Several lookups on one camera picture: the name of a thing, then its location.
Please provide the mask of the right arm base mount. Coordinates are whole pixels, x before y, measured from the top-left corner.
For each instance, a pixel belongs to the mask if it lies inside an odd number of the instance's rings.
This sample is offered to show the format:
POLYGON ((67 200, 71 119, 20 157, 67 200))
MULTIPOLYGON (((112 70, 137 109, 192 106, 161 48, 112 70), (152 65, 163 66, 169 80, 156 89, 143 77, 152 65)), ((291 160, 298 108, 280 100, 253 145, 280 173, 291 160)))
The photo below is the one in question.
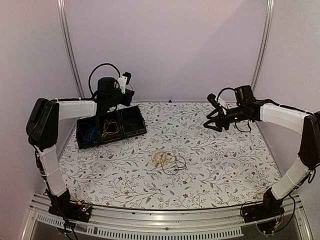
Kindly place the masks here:
POLYGON ((267 198, 261 203, 246 201, 240 207, 240 215, 245 223, 256 222, 280 216, 285 213, 282 200, 267 198))

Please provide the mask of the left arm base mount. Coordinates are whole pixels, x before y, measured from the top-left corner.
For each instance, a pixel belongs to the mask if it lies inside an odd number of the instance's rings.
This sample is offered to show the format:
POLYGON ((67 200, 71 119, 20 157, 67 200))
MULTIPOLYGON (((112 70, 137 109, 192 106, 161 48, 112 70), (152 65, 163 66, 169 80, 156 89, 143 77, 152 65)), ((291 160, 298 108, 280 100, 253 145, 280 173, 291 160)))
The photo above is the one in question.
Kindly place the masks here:
POLYGON ((78 202, 70 201, 69 195, 50 196, 51 205, 48 212, 52 215, 88 223, 92 213, 92 204, 83 200, 78 202))

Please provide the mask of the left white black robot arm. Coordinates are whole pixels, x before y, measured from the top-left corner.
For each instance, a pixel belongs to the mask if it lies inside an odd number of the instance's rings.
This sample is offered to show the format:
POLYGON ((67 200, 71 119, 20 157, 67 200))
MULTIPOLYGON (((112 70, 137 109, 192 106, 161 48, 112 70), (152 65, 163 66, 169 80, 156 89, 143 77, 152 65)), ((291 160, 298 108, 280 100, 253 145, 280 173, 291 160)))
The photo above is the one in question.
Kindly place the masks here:
POLYGON ((103 77, 97 82, 97 90, 90 98, 52 99, 38 98, 26 126, 29 144, 35 150, 36 165, 46 183, 51 204, 63 216, 74 213, 70 192, 60 172, 56 143, 59 123, 62 120, 93 117, 106 114, 118 105, 129 106, 134 95, 127 90, 131 73, 119 74, 118 78, 103 77))

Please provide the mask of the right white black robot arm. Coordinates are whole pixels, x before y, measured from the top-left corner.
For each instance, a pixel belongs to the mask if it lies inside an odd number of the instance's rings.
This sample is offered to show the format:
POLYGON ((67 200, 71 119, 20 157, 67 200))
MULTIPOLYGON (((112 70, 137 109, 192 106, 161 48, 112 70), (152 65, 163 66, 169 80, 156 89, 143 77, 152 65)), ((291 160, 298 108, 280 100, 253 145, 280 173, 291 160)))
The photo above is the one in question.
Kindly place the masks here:
POLYGON ((284 198, 298 189, 304 181, 311 182, 313 174, 320 166, 320 114, 296 107, 279 104, 272 99, 256 99, 250 85, 231 88, 235 94, 236 106, 226 107, 220 94, 209 94, 208 102, 213 111, 207 115, 204 127, 222 132, 231 124, 241 121, 263 122, 297 133, 300 147, 292 166, 263 195, 258 213, 269 218, 278 210, 284 198))

